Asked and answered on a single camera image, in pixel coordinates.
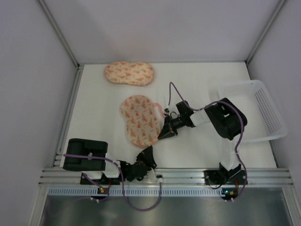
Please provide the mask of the pink mesh laundry bag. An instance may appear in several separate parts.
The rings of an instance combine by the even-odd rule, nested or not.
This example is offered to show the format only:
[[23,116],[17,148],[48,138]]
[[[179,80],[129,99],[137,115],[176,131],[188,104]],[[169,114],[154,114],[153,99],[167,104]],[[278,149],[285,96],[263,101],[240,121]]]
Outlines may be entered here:
[[126,123],[128,140],[138,147],[148,147],[158,141],[161,132],[160,120],[164,119],[161,105],[148,97],[134,95],[120,105]]
[[146,86],[155,77],[155,71],[147,62],[117,61],[108,64],[104,76],[112,83]]

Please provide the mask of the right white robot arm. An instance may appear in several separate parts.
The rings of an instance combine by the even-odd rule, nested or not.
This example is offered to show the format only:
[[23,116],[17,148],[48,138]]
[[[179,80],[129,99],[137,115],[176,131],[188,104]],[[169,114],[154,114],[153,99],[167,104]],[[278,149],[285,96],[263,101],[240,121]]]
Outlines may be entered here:
[[177,103],[176,107],[179,113],[176,118],[165,114],[159,140],[177,136],[178,129],[182,127],[194,128],[210,122],[222,137],[220,171],[227,172],[231,177],[241,170],[243,164],[238,157],[238,146],[247,125],[247,118],[229,99],[223,98],[196,111],[185,100]]

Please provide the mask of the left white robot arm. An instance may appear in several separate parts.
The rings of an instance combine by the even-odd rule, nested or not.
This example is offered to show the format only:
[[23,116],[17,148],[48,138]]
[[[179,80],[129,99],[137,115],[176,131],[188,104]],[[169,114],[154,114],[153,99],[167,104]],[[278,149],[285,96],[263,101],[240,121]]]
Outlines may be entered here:
[[108,153],[107,142],[73,138],[68,141],[67,151],[63,156],[63,169],[81,172],[82,185],[91,184],[92,181],[101,185],[110,182],[118,185],[123,180],[141,181],[157,167],[152,146],[142,150],[131,164],[113,160]]

